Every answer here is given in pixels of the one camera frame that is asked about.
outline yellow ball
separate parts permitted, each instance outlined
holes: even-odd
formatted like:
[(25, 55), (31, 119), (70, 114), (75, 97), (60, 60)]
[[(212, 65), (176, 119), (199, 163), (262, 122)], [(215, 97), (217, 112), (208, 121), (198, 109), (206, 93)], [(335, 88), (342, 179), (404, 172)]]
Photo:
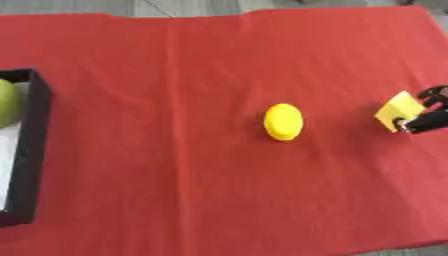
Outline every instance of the yellow ball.
[(299, 109), (290, 104), (277, 104), (266, 111), (264, 118), (266, 132), (280, 141), (293, 140), (303, 128), (303, 118)]
[(0, 79), (0, 128), (15, 122), (19, 112), (19, 90), (11, 82)]

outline gray floor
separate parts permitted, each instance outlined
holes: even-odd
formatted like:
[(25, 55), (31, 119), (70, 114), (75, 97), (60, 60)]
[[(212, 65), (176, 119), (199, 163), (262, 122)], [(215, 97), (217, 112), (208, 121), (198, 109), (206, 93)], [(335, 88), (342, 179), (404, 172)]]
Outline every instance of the gray floor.
[[(395, 0), (0, 0), (0, 13), (106, 12), (119, 16), (207, 16), (236, 14), (265, 8), (314, 8), (347, 6), (392, 6)], [(435, 20), (448, 32), (448, 0), (417, 0), (428, 8)], [(362, 256), (442, 256), (448, 246), (389, 250)]]

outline white paper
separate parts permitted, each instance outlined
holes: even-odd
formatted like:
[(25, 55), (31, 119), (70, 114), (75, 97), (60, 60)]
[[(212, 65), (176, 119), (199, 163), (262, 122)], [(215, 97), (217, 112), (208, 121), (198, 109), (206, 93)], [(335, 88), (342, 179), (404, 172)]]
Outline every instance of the white paper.
[(0, 209), (5, 208), (19, 131), (19, 123), (0, 129)]

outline black cable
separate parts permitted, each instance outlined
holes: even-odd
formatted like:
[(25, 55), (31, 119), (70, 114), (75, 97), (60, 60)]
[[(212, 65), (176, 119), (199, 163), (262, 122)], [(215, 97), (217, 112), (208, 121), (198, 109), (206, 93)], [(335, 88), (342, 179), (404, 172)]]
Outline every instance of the black cable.
[(162, 10), (159, 6), (157, 6), (155, 3), (151, 2), (150, 0), (143, 0), (145, 3), (151, 5), (154, 9), (156, 9), (156, 11), (160, 12), (161, 14), (167, 16), (167, 17), (171, 17), (174, 18), (174, 15), (171, 15), (170, 13)]

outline table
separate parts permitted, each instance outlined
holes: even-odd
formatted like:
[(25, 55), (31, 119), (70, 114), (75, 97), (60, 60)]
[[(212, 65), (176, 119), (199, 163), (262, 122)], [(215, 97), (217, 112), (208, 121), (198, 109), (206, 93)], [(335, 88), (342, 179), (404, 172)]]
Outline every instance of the table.
[[(5, 255), (328, 255), (448, 237), (446, 131), (373, 118), (448, 80), (446, 38), (420, 8), (0, 21), (0, 68), (36, 67), (55, 92), (37, 221), (0, 230)], [(280, 102), (305, 117), (291, 143), (261, 127)]]

